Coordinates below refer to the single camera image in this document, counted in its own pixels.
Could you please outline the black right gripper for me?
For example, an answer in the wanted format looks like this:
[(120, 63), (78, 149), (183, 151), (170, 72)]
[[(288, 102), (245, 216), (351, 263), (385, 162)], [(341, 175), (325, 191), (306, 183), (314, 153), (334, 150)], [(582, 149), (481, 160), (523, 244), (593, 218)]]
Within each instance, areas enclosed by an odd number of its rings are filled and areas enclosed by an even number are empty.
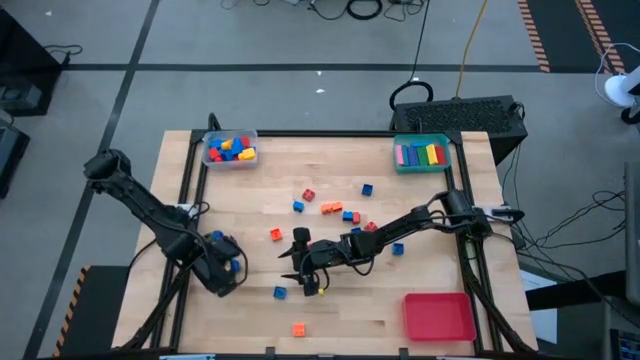
[(355, 258), (344, 241), (321, 240), (311, 244), (309, 238), (303, 238), (298, 241), (298, 246), (293, 244), (279, 255), (279, 258), (293, 257), (296, 254), (299, 254), (298, 273), (284, 274), (282, 278), (295, 280), (301, 284), (305, 296), (314, 296), (319, 293), (320, 283), (316, 279), (318, 270), (325, 271), (338, 265), (353, 266), (355, 264)]

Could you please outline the clear plastic bin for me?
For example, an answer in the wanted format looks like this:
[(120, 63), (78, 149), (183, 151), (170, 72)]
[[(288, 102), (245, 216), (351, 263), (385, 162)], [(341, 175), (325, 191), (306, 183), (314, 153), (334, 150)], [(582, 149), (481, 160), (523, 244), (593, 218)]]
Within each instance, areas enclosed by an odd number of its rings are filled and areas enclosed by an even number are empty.
[[(238, 155), (234, 156), (233, 161), (213, 162), (208, 156), (209, 143), (212, 140), (233, 140), (236, 137), (242, 138), (246, 136), (250, 139), (250, 146), (256, 150), (256, 158), (252, 161), (242, 161), (238, 159)], [(258, 134), (255, 130), (227, 130), (227, 131), (209, 131), (203, 137), (204, 152), (202, 162), (204, 165), (215, 171), (239, 170), (255, 168), (258, 164)]]

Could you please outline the black orange striped floor mat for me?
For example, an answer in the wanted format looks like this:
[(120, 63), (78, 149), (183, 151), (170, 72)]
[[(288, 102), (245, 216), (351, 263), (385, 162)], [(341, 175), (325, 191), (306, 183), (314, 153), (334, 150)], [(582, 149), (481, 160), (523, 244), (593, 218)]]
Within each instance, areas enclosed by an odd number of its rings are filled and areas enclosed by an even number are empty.
[(81, 268), (56, 340), (54, 358), (111, 350), (127, 276), (125, 266)]
[(517, 0), (541, 71), (592, 73), (612, 43), (640, 39), (640, 0)]

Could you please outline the red plastic bin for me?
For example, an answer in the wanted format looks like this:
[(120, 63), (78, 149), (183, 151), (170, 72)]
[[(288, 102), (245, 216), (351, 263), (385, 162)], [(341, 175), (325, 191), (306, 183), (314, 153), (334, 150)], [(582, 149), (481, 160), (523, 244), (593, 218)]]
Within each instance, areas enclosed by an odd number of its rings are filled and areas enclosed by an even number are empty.
[(472, 342), (473, 312), (465, 293), (409, 293), (403, 299), (405, 335), (413, 342)]

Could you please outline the teal plastic bin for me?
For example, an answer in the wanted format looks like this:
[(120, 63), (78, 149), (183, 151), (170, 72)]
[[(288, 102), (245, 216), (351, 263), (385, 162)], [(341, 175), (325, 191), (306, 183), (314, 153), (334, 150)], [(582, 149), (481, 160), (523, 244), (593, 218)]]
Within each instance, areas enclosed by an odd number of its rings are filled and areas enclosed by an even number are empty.
[[(444, 148), (448, 164), (444, 166), (439, 164), (437, 165), (429, 164), (428, 166), (425, 166), (425, 167), (422, 167), (421, 165), (417, 167), (398, 166), (396, 163), (395, 146), (401, 145), (401, 146), (409, 147), (411, 143), (418, 143), (418, 142), (427, 142), (427, 143), (432, 143), (434, 146), (436, 145), (442, 146)], [(397, 135), (393, 139), (392, 154), (393, 154), (395, 170), (399, 174), (443, 172), (444, 170), (449, 168), (451, 165), (451, 157), (449, 152), (449, 139), (444, 134), (439, 134), (439, 133)]]

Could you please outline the black perforated computer case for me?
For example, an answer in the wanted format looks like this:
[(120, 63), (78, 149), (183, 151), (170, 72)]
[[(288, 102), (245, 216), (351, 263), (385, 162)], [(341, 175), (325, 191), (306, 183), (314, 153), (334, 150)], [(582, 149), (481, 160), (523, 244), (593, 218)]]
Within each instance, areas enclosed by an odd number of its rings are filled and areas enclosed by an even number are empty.
[(485, 132), (499, 165), (527, 136), (524, 106), (511, 95), (403, 103), (390, 129), (400, 132)]

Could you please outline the white paper sheet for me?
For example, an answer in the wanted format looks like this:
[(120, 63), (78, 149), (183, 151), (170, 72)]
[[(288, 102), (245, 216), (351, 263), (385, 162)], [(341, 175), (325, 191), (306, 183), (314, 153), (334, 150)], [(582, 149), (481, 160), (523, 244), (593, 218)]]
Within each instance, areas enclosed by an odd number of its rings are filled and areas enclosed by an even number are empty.
[[(524, 270), (521, 270), (520, 273), (526, 291), (536, 290), (556, 284), (553, 280), (546, 279)], [(530, 313), (536, 338), (551, 344), (556, 344), (558, 340), (557, 310), (531, 310)]]

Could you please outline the grey equipment box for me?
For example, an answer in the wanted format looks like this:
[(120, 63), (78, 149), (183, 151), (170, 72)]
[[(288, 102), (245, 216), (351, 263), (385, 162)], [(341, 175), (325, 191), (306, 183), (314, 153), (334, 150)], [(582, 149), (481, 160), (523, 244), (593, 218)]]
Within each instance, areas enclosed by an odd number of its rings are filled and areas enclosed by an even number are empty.
[(0, 199), (4, 199), (30, 137), (0, 120)]

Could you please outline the black equipment stand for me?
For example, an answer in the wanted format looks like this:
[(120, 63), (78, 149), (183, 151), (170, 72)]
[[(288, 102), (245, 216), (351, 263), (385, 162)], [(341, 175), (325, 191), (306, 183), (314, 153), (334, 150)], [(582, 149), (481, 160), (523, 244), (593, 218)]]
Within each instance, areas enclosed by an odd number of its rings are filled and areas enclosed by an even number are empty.
[(14, 117), (48, 112), (61, 64), (0, 7), (0, 109)]

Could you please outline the dark electronic device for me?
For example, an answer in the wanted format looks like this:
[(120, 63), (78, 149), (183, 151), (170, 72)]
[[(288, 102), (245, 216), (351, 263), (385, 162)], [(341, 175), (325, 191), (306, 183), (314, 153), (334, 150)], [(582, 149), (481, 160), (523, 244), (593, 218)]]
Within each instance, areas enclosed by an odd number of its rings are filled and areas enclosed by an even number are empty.
[(607, 297), (604, 307), (603, 360), (640, 360), (640, 308)]

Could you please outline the grey desk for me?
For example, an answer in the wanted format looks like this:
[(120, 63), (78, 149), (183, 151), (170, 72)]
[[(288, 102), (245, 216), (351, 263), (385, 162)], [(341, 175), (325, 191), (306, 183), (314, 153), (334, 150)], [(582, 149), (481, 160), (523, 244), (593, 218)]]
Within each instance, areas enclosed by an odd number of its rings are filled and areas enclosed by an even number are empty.
[(640, 307), (640, 162), (624, 165), (626, 297)]

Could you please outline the white round device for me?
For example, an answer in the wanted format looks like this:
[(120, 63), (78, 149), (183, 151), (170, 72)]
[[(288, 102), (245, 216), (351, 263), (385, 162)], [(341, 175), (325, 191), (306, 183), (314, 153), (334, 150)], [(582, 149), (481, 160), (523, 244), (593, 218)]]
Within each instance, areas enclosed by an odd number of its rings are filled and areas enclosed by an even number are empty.
[(615, 106), (630, 108), (640, 101), (640, 66), (631, 73), (609, 78), (604, 85), (605, 95)]

